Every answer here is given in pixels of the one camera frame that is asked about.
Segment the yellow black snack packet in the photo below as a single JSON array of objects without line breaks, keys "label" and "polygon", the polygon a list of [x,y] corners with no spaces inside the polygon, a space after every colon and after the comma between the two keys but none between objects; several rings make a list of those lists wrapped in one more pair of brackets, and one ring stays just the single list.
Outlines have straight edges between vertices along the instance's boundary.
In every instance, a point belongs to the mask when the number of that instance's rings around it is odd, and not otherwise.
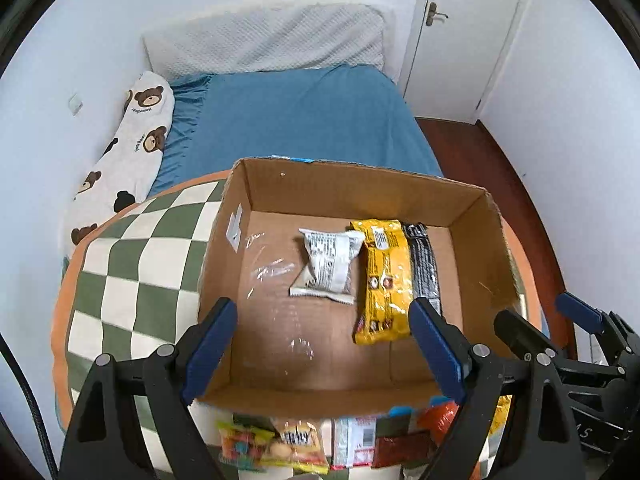
[{"label": "yellow black snack packet", "polygon": [[368,346],[410,335],[409,308],[425,298],[442,310],[435,252],[423,223],[356,220],[352,229],[364,235],[367,248],[366,296],[354,341]]}]

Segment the dark red snack packet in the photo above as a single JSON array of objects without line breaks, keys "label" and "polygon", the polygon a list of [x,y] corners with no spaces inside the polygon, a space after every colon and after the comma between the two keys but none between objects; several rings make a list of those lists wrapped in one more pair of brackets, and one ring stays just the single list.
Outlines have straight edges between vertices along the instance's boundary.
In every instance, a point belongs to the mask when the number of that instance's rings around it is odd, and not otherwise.
[{"label": "dark red snack packet", "polygon": [[425,463],[430,455],[432,439],[427,431],[396,437],[377,437],[371,467]]}]

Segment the yellow biscuit ball packet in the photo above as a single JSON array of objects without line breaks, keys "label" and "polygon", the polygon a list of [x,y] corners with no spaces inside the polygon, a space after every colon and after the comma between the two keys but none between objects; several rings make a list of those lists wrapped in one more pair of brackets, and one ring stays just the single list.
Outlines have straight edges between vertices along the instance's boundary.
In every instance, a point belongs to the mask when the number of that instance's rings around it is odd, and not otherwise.
[{"label": "yellow biscuit ball packet", "polygon": [[260,463],[269,467],[291,467],[296,471],[327,474],[320,424],[310,419],[273,418],[276,435],[262,453]]}]

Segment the white silver snack packet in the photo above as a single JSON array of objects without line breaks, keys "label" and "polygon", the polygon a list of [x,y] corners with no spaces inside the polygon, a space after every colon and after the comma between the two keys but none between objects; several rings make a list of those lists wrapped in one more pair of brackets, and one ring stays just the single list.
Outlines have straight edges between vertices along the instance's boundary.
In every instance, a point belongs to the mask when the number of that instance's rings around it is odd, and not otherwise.
[{"label": "white silver snack packet", "polygon": [[291,297],[326,298],[340,304],[354,304],[352,262],[364,243],[363,232],[320,232],[299,229],[308,257],[288,289]]}]

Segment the orange snack packet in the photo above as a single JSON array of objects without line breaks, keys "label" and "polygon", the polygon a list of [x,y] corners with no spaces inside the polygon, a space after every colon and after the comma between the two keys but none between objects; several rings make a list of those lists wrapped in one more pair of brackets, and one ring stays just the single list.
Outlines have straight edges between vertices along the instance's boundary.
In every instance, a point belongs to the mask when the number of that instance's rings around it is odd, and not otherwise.
[{"label": "orange snack packet", "polygon": [[456,418],[458,408],[458,404],[454,401],[432,405],[418,416],[416,426],[426,430],[430,434],[431,440],[439,446],[445,440],[446,434]]}]

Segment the yellow triangular snack packet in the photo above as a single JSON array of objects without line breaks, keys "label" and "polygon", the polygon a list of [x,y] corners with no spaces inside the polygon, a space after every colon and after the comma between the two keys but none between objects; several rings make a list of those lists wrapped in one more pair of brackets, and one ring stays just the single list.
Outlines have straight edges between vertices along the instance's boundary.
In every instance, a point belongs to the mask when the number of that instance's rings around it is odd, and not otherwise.
[{"label": "yellow triangular snack packet", "polygon": [[512,396],[499,396],[494,417],[492,418],[488,434],[492,437],[506,424],[508,419]]}]

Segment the colourful candy ball packet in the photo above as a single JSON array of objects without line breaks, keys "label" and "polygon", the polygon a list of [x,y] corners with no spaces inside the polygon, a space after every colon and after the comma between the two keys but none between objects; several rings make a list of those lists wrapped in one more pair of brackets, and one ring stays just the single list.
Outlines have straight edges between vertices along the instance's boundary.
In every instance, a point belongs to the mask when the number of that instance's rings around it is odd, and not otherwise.
[{"label": "colourful candy ball packet", "polygon": [[262,471],[262,456],[276,436],[272,431],[253,426],[217,422],[221,438],[220,460],[239,470]]}]

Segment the blue green milk carton box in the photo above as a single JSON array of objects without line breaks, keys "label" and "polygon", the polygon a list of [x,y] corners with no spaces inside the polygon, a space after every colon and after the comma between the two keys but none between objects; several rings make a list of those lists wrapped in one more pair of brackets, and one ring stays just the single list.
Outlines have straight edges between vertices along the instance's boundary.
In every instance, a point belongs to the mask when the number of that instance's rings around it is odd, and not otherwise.
[{"label": "blue green milk carton box", "polygon": [[232,168],[210,233],[200,309],[227,297],[238,326],[203,401],[235,413],[337,418],[420,408],[437,391],[412,338],[355,344],[366,262],[352,264],[356,301],[293,297],[307,261],[303,230],[355,220],[421,223],[434,249],[442,314],[498,356],[494,319],[520,304],[501,216],[479,186],[337,162],[246,158]]}]

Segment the bear print long pillow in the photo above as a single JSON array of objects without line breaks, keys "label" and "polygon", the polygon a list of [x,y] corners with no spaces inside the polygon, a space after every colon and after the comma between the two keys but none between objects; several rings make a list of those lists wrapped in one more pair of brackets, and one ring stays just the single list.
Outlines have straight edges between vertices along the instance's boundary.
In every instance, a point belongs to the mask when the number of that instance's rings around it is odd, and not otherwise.
[{"label": "bear print long pillow", "polygon": [[148,196],[160,170],[174,107],[174,92],[156,73],[143,73],[129,89],[112,140],[68,208],[63,228],[66,258],[98,226]]}]

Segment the blue bed sheet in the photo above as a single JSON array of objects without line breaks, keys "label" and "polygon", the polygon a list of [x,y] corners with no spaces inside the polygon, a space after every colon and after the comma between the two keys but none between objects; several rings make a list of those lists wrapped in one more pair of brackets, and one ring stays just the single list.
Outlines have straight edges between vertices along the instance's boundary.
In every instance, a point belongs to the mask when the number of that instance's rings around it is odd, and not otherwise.
[{"label": "blue bed sheet", "polygon": [[442,175],[396,84],[373,66],[196,74],[170,86],[174,116],[153,194],[245,157]]}]

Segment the white door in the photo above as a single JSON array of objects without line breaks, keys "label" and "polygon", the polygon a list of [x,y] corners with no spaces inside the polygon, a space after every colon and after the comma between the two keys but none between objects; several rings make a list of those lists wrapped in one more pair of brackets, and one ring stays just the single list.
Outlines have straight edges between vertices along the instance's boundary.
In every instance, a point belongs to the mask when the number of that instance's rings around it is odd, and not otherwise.
[{"label": "white door", "polygon": [[[437,3],[446,21],[425,25]],[[419,118],[472,122],[508,39],[520,0],[426,0],[405,100]]]}]

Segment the white wall socket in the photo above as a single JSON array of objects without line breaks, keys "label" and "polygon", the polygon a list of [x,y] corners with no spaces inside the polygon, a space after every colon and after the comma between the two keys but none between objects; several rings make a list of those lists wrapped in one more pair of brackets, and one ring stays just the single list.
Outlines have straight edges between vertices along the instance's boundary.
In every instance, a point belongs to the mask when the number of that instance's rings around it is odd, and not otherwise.
[{"label": "white wall socket", "polygon": [[68,100],[68,109],[73,116],[76,116],[82,109],[84,102],[82,102],[81,96],[78,93],[73,94]]}]

